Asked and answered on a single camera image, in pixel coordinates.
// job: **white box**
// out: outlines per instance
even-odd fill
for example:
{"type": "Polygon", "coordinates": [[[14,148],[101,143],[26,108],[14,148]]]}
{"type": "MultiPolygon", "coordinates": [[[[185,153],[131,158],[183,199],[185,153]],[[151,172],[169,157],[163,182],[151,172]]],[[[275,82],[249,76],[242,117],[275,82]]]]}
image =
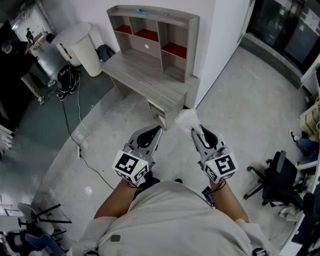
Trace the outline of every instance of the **white box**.
{"type": "Polygon", "coordinates": [[[119,150],[113,162],[112,169],[121,178],[132,183],[137,183],[149,172],[149,163],[146,160],[119,150]]]}
{"type": "Polygon", "coordinates": [[[231,178],[236,170],[238,165],[233,152],[206,161],[204,166],[204,171],[214,183],[231,178]]]}

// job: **jeans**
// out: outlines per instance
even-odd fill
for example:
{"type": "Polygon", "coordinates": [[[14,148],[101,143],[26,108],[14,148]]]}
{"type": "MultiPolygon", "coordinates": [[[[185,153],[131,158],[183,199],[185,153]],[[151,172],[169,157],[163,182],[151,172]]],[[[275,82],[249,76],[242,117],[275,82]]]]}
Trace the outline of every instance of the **jeans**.
{"type": "Polygon", "coordinates": [[[302,158],[301,163],[307,164],[318,160],[319,143],[306,138],[300,138],[297,147],[300,151],[307,155],[302,158]]]}
{"type": "Polygon", "coordinates": [[[39,78],[44,85],[46,85],[49,82],[50,78],[47,76],[47,74],[40,70],[40,68],[38,68],[36,63],[33,63],[30,70],[23,77],[21,77],[21,80],[30,89],[34,96],[39,98],[42,96],[41,90],[35,84],[30,73],[39,78]]]}

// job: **black office chair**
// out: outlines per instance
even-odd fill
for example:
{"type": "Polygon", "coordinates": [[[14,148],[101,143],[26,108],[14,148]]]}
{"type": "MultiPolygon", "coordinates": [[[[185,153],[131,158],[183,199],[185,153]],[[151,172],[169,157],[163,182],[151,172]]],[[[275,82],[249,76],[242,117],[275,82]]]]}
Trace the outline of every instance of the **black office chair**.
{"type": "Polygon", "coordinates": [[[261,185],[253,192],[244,195],[244,199],[252,197],[254,194],[262,191],[262,205],[265,206],[268,203],[272,207],[276,206],[274,202],[282,202],[286,206],[293,204],[299,209],[304,211],[307,216],[313,215],[314,212],[314,195],[312,193],[306,193],[302,198],[295,190],[299,189],[299,192],[304,190],[308,175],[304,176],[303,182],[294,186],[294,182],[297,176],[297,168],[286,158],[286,152],[277,152],[273,159],[266,161],[269,167],[264,170],[264,174],[258,171],[256,168],[249,166],[248,171],[253,170],[258,176],[258,183],[261,185]]]}

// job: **black cable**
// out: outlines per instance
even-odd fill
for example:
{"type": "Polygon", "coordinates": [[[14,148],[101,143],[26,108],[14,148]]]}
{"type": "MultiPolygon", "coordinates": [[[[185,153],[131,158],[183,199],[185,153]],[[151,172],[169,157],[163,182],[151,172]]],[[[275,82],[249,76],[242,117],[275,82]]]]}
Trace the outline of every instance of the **black cable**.
{"type": "MultiPolygon", "coordinates": [[[[66,115],[65,105],[64,105],[63,101],[61,101],[61,103],[62,103],[63,113],[64,113],[64,117],[65,117],[65,123],[66,123],[66,127],[67,127],[67,129],[68,129],[68,133],[69,133],[71,139],[74,141],[74,143],[77,144],[78,147],[80,148],[80,145],[79,145],[79,144],[74,140],[74,138],[72,138],[72,136],[71,136],[71,132],[70,132],[69,125],[68,125],[68,120],[67,120],[67,115],[66,115]]],[[[97,174],[99,174],[99,176],[101,177],[101,179],[103,179],[103,181],[104,181],[112,190],[115,190],[112,186],[110,186],[110,184],[109,184],[108,182],[106,182],[106,180],[101,176],[101,174],[100,174],[97,170],[93,169],[92,167],[90,167],[90,166],[88,165],[87,161],[85,160],[85,158],[84,158],[82,155],[80,155],[80,157],[84,160],[86,166],[88,166],[91,170],[93,170],[93,171],[95,171],[97,174]]]]}
{"type": "Polygon", "coordinates": [[[92,167],[90,167],[90,166],[88,165],[86,159],[85,159],[82,155],[81,155],[80,157],[83,159],[83,161],[85,162],[86,166],[88,166],[91,170],[93,170],[93,171],[95,171],[97,174],[99,174],[99,176],[101,177],[101,179],[103,179],[103,181],[104,181],[112,190],[115,190],[112,186],[110,186],[110,184],[109,184],[108,182],[106,182],[106,180],[101,176],[101,174],[100,174],[97,170],[93,169],[92,167]]]}
{"type": "Polygon", "coordinates": [[[222,182],[219,184],[219,186],[218,186],[215,190],[213,190],[213,191],[211,192],[211,194],[214,193],[214,192],[217,192],[217,191],[221,190],[226,184],[227,184],[227,182],[226,182],[225,180],[222,181],[222,182]]]}
{"type": "Polygon", "coordinates": [[[64,118],[65,118],[66,127],[67,127],[67,129],[68,129],[68,133],[69,133],[69,135],[70,135],[71,139],[74,141],[74,143],[75,143],[75,144],[77,144],[77,145],[78,145],[78,147],[80,148],[80,145],[79,145],[79,144],[74,140],[74,138],[72,138],[72,136],[71,136],[71,132],[70,132],[69,124],[68,124],[68,120],[67,120],[67,114],[66,114],[65,105],[64,105],[64,102],[63,102],[63,101],[61,101],[61,103],[62,103],[62,108],[63,108],[64,118]]]}
{"type": "Polygon", "coordinates": [[[136,189],[137,191],[142,190],[142,187],[138,187],[138,186],[136,186],[135,184],[133,184],[133,183],[130,182],[130,181],[128,181],[127,185],[128,185],[128,187],[133,188],[133,189],[136,189]]]}

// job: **glass door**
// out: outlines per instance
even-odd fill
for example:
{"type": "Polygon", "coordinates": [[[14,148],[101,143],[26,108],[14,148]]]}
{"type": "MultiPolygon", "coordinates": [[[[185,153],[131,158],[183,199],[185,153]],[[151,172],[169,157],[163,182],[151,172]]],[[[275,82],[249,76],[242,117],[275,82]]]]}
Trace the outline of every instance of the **glass door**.
{"type": "Polygon", "coordinates": [[[320,53],[320,3],[307,0],[283,55],[304,74],[320,53]]]}
{"type": "Polygon", "coordinates": [[[256,1],[248,28],[249,32],[272,48],[280,48],[283,40],[288,41],[290,30],[288,31],[286,26],[291,27],[292,18],[296,16],[298,10],[298,2],[299,0],[256,1]]]}
{"type": "Polygon", "coordinates": [[[320,53],[320,1],[256,1],[248,32],[304,74],[320,53]]]}

